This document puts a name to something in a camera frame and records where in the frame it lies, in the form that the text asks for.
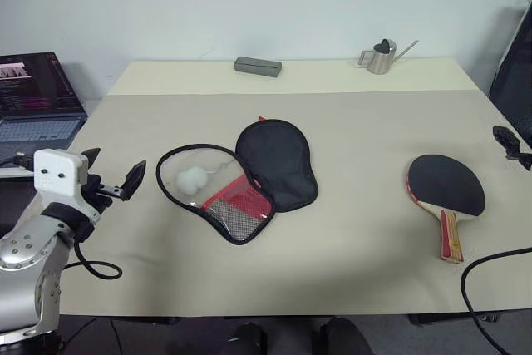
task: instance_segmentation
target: black cable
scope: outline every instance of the black cable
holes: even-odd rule
[[[116,343],[118,344],[120,355],[123,355],[124,352],[122,351],[122,343],[120,341],[120,336],[118,335],[118,330],[116,330],[116,326],[115,326],[115,322],[113,321],[113,318],[109,318],[109,323],[111,324],[113,332],[115,333]]]
[[[0,166],[4,166],[6,164],[12,164],[12,163],[13,163],[13,157],[4,158],[3,160],[0,160]]]
[[[77,329],[77,332],[75,332],[74,334],[72,334],[70,336],[70,338],[68,340],[65,341],[65,343],[63,344],[63,348],[62,348],[62,351],[65,351],[67,349],[67,345],[71,343],[71,341],[77,337],[77,335],[79,333],[81,333],[83,331],[83,329],[89,327],[90,324],[92,324],[93,322],[95,322],[96,320],[98,319],[98,317],[94,317],[92,318],[91,320],[89,320],[87,323],[85,323],[83,326],[81,326],[80,328]]]
[[[491,336],[486,330],[482,327],[480,324],[479,317],[476,315],[475,311],[473,310],[473,307],[471,306],[471,303],[469,299],[467,298],[467,292],[466,292],[466,278],[469,272],[475,267],[480,264],[483,264],[484,262],[491,261],[492,259],[498,259],[498,258],[504,258],[504,257],[510,257],[512,255],[521,255],[521,254],[527,254],[532,253],[532,247],[526,248],[526,249],[516,249],[514,251],[505,251],[503,253],[493,254],[489,255],[484,258],[477,259],[474,262],[471,262],[469,265],[467,265],[467,268],[464,269],[464,272],[462,272],[462,276],[460,278],[460,290],[462,292],[462,297],[464,298],[465,305],[467,306],[467,309],[469,309],[469,314],[473,318],[473,321],[476,324],[476,327],[480,330],[480,332],[484,335],[485,339],[490,342],[490,344],[497,349],[500,353],[503,355],[511,355],[508,351],[506,351],[504,348],[502,348]]]
[[[76,253],[77,258],[80,260],[80,262],[73,262],[71,264],[68,264],[63,269],[69,269],[74,266],[84,266],[86,270],[88,270],[91,274],[95,275],[97,278],[104,279],[104,280],[114,280],[118,279],[122,276],[122,269],[115,265],[111,264],[110,262],[105,261],[87,261],[86,258],[81,253],[80,244],[78,242],[74,243],[74,252]],[[106,266],[107,268],[114,269],[116,271],[116,274],[102,274],[98,272],[96,269],[92,268],[92,265],[102,265]]]

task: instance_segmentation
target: mesh pocket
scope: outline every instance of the mesh pocket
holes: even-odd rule
[[[246,175],[213,195],[201,208],[238,241],[246,240],[272,212],[271,204],[249,184]]]

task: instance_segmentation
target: white wall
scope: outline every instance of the white wall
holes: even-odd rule
[[[83,99],[132,60],[356,58],[383,37],[489,88],[527,0],[0,0],[0,54],[55,51]]]

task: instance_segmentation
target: paddle handle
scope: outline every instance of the paddle handle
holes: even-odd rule
[[[449,210],[441,210],[441,259],[453,264],[464,260],[458,240],[456,214]]]

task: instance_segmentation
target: laptop screen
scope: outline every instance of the laptop screen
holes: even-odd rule
[[[84,114],[54,53],[0,56],[0,116]]]

